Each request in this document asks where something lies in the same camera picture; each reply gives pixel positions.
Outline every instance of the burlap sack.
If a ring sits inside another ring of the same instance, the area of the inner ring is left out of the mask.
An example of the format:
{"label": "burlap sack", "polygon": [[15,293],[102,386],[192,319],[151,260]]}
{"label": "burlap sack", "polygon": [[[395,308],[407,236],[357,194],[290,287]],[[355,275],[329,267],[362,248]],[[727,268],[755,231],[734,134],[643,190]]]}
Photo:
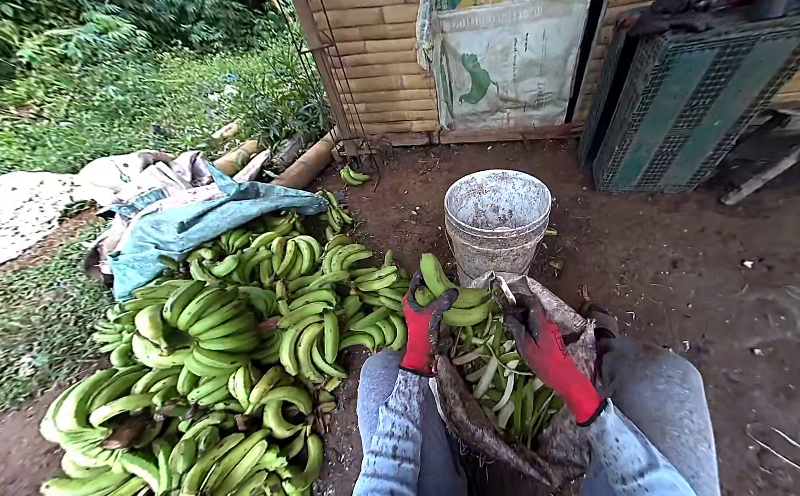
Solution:
{"label": "burlap sack", "polygon": [[[500,274],[515,294],[533,295],[559,325],[563,334],[582,333],[568,350],[579,369],[592,377],[595,362],[593,323],[578,315],[546,287],[528,276]],[[476,279],[473,287],[485,287],[487,276]],[[483,456],[503,460],[546,485],[560,484],[583,475],[590,461],[589,445],[583,430],[567,408],[554,415],[538,436],[537,451],[524,445],[508,445],[473,398],[471,387],[445,355],[437,358],[437,375],[432,383],[440,414],[450,430]]]}

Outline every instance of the blue jeans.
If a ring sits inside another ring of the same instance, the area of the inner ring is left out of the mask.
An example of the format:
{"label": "blue jeans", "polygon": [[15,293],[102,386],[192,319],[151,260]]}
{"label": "blue jeans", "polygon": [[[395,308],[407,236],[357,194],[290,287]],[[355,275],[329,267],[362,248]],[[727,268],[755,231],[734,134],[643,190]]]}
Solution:
{"label": "blue jeans", "polygon": [[[379,421],[379,407],[394,390],[400,356],[384,350],[363,364],[357,415],[366,445]],[[613,340],[604,355],[603,382],[614,405],[650,440],[687,480],[698,496],[719,496],[715,438],[700,373],[669,350],[634,340]],[[425,394],[421,469],[417,493],[464,495],[467,482],[457,446],[439,418],[434,397]],[[587,468],[582,496],[614,493],[603,470]]]}
{"label": "blue jeans", "polygon": [[[400,355],[384,349],[370,356],[361,370],[357,390],[357,419],[363,445],[379,424],[379,407],[394,391]],[[417,493],[423,496],[467,494],[467,479],[458,460],[458,445],[439,417],[434,395],[425,392],[421,421],[421,469]]]}

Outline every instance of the arm sleeve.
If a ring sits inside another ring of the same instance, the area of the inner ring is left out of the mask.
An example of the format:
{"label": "arm sleeve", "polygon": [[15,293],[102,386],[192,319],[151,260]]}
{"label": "arm sleeve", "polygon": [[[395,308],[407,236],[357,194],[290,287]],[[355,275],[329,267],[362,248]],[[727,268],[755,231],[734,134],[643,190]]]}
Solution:
{"label": "arm sleeve", "polygon": [[427,383],[400,370],[394,391],[379,408],[379,425],[364,440],[354,495],[414,496],[421,460],[421,404]]}
{"label": "arm sleeve", "polygon": [[587,427],[587,437],[593,447],[591,463],[598,463],[614,494],[695,496],[679,471],[611,400]]}

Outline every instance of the bamboo wall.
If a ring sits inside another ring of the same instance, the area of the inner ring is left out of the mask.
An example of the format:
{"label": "bamboo wall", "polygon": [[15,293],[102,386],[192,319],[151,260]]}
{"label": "bamboo wall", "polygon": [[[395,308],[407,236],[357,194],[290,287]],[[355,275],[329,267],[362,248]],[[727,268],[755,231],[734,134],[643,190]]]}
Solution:
{"label": "bamboo wall", "polygon": [[417,0],[309,0],[358,134],[439,130],[434,79],[416,62]]}
{"label": "bamboo wall", "polygon": [[[593,41],[590,60],[587,62],[586,72],[583,76],[580,97],[578,99],[578,104],[575,106],[574,122],[582,123],[586,121],[587,115],[590,113],[593,100],[596,98],[597,85],[602,73],[602,62],[605,57],[605,52],[608,51],[608,47],[611,44],[615,20],[625,11],[648,6],[650,3],[650,0],[645,2],[642,0],[608,0],[607,6],[605,7],[604,19],[599,26],[596,39]],[[792,79],[780,89],[773,100],[774,103],[783,103],[785,105],[793,104],[796,101],[800,101],[800,69]]]}

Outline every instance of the knee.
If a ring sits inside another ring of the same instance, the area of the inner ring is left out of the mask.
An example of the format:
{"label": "knee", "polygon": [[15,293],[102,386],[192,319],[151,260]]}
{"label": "knee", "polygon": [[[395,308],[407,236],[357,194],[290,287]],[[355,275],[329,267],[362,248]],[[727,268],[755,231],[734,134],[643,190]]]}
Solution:
{"label": "knee", "polygon": [[632,339],[612,341],[613,346],[603,358],[603,379],[607,382],[627,375],[640,379],[671,376],[687,384],[703,385],[697,368],[685,357],[669,349]]}
{"label": "knee", "polygon": [[682,355],[665,349],[659,356],[658,364],[664,374],[674,375],[682,382],[700,385],[700,388],[703,388],[700,371]]}
{"label": "knee", "polygon": [[392,349],[383,349],[367,358],[363,363],[361,368],[361,387],[364,387],[365,383],[381,382],[383,380],[393,383],[396,381],[399,371],[400,355]]}

